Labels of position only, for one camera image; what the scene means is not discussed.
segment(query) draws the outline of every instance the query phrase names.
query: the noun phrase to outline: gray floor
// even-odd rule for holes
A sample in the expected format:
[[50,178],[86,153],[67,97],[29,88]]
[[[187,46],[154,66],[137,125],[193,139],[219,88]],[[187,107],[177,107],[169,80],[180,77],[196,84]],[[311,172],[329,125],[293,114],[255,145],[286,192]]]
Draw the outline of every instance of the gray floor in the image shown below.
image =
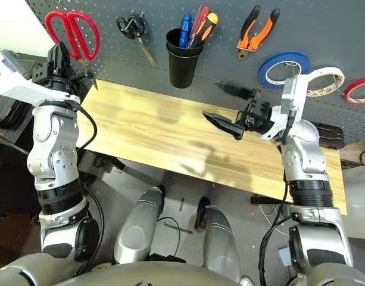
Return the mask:
[[[125,164],[129,167],[129,173],[135,176],[114,168],[110,174],[102,174],[101,179],[91,187],[102,202],[107,224],[104,246],[98,262],[111,259],[115,237],[133,204],[147,190],[149,183],[163,184],[167,195],[160,217],[171,216],[181,228],[187,230],[182,232],[177,257],[192,265],[202,265],[204,233],[194,230],[194,221],[197,204],[205,195],[212,204],[220,207],[232,226],[241,259],[241,273],[250,276],[258,285],[259,246],[269,225],[260,209],[249,204],[252,193],[130,161],[125,161]],[[178,236],[175,229],[166,227],[164,223],[157,225],[151,253],[167,256],[174,253]],[[173,221],[166,221],[166,224],[172,225]],[[288,268],[281,265],[277,255],[277,249],[286,246],[288,237],[275,232],[266,255],[266,277],[269,285],[285,285],[289,279]]]

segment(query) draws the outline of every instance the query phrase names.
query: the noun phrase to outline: blue pen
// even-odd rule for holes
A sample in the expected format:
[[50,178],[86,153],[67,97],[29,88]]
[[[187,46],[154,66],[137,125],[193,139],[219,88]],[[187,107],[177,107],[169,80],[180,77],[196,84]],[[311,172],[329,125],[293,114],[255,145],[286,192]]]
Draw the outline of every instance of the blue pen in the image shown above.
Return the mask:
[[192,16],[190,14],[185,14],[182,18],[182,23],[181,23],[181,35],[179,42],[180,48],[186,48],[191,28],[192,28]]

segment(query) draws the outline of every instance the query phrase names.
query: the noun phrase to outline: pliers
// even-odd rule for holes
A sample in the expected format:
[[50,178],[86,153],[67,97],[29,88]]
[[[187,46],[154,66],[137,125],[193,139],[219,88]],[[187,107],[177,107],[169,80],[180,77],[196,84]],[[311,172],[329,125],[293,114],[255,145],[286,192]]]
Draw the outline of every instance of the pliers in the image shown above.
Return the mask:
[[242,30],[241,30],[241,38],[237,44],[237,48],[239,49],[238,59],[243,60],[248,56],[249,52],[254,52],[259,47],[259,44],[271,33],[274,28],[277,19],[280,16],[280,9],[274,9],[268,18],[266,25],[262,29],[262,31],[255,35],[251,40],[248,40],[248,33],[251,30],[252,26],[255,24],[255,21],[260,13],[260,6],[257,5],[252,9],[251,13],[248,15],[245,20]]

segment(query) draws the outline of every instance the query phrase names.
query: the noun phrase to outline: black cup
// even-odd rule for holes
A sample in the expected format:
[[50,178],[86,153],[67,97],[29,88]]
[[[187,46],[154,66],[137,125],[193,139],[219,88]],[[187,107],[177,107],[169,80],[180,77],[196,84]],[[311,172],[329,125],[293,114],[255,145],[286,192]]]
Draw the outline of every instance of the black cup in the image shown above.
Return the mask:
[[179,47],[180,29],[166,34],[166,48],[169,52],[169,81],[176,88],[187,88],[192,84],[196,62],[203,45],[184,49]]

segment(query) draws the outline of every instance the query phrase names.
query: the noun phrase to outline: wooden plank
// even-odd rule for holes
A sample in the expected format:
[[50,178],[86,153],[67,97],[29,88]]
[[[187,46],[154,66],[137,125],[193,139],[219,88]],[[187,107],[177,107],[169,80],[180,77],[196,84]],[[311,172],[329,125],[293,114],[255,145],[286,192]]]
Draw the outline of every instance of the wooden plank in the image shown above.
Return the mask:
[[[276,147],[246,132],[232,136],[206,121],[202,111],[234,119],[235,110],[183,100],[99,80],[83,107],[95,119],[98,136],[87,147],[166,170],[281,199],[283,167]],[[92,134],[79,113],[78,146]],[[323,149],[335,204],[346,213],[338,151]]]

